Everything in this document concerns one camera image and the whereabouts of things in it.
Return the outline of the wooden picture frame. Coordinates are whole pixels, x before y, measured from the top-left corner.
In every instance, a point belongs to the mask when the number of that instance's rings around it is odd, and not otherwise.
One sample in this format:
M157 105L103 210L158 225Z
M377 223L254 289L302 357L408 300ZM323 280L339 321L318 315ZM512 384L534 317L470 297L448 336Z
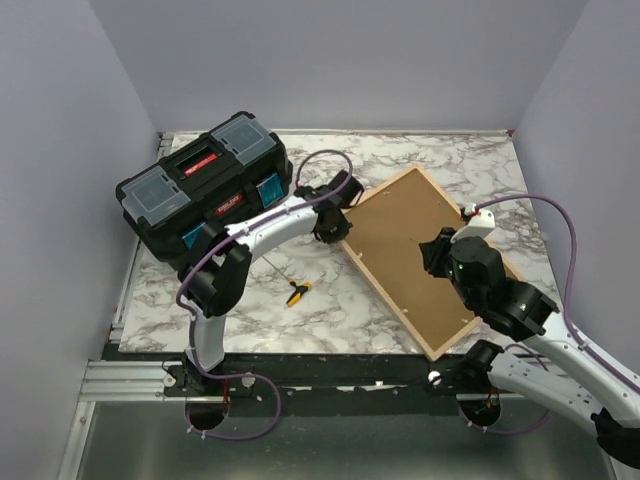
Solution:
M444 227L463 226L459 207L424 168L370 190L345 216L352 227L342 248L428 359L479 327L449 280L424 270L419 245Z

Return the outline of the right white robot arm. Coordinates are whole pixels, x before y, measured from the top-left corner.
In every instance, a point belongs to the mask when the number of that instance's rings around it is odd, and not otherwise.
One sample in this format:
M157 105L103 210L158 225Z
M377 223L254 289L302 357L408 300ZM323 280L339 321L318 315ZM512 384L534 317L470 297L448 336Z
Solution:
M493 330L525 345L562 370L528 367L486 341L460 367L469 390L489 385L520 394L595 436L610 457L639 466L639 376L589 338L578 339L557 304L535 286L507 276L501 254L481 237L455 239L443 228L420 244L424 269L451 282L464 306Z

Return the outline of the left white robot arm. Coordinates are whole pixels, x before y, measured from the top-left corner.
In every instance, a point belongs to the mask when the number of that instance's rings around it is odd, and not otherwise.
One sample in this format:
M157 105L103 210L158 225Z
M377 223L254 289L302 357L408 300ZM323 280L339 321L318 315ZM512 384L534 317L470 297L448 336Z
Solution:
M351 223L344 211L363 193L362 184L342 170L327 185L296 188L281 205L254 218L201 230L176 293L176 304L190 314L184 365L197 393L214 393L225 377L218 365L226 315L242 298L252 263L299 236L311 234L325 244L345 239Z

